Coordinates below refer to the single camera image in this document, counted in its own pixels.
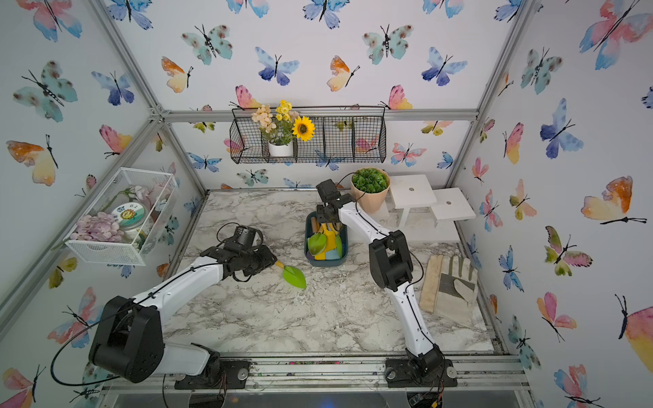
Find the light blue shovel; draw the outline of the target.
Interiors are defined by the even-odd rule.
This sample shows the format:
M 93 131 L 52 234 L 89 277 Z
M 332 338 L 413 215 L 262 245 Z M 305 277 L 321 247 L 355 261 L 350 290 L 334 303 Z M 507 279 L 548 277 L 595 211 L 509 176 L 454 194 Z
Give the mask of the light blue shovel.
M 325 253 L 325 260 L 339 260 L 340 258 L 342 258 L 342 255 L 337 248 Z

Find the green shovel wooden handle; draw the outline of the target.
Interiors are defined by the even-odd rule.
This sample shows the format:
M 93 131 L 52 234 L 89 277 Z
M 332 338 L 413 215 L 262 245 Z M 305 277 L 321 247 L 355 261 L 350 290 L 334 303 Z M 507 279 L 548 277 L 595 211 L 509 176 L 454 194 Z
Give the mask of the green shovel wooden handle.
M 316 234 L 316 233 L 319 231 L 319 228 L 320 228 L 320 224 L 319 224 L 319 222 L 317 221 L 317 218 L 316 218 L 316 217 L 312 217 L 312 218 L 311 218 L 311 230 L 312 230 L 312 233 L 313 233 L 313 234 Z

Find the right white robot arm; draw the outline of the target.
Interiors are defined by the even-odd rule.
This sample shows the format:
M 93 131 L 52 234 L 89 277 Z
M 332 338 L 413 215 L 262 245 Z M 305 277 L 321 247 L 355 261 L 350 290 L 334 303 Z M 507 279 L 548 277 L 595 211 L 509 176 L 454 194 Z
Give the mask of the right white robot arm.
M 316 187 L 321 204 L 316 208 L 320 223 L 340 223 L 368 245 L 370 272 L 374 282 L 396 308 L 406 345 L 406 359 L 387 378 L 390 387 L 434 385 L 456 387 L 453 364 L 433 340 L 418 307 L 413 284 L 413 257 L 406 236 L 391 231 L 367 214 L 350 194 L 342 194 L 332 180 Z

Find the yellow plastic shovel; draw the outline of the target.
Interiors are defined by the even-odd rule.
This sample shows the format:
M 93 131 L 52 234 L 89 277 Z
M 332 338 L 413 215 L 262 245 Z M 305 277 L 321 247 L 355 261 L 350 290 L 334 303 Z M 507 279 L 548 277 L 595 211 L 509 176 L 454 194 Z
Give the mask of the yellow plastic shovel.
M 328 246 L 326 247 L 325 252 L 318 255 L 315 259 L 325 260 L 325 253 L 336 248 L 334 227 L 332 224 L 322 224 L 318 232 L 326 235 L 328 238 Z

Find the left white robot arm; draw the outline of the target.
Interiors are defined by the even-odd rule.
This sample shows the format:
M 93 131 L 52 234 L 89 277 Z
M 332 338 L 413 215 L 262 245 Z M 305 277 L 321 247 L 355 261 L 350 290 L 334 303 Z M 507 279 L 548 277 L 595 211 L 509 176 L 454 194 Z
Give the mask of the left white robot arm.
M 163 326 L 201 292 L 243 273 L 246 279 L 273 266 L 277 257 L 252 227 L 200 253 L 186 269 L 134 297 L 117 296 L 104 307 L 88 359 L 133 384 L 152 376 L 181 375 L 177 389 L 217 389 L 227 384 L 219 352 L 192 343 L 169 343 Z

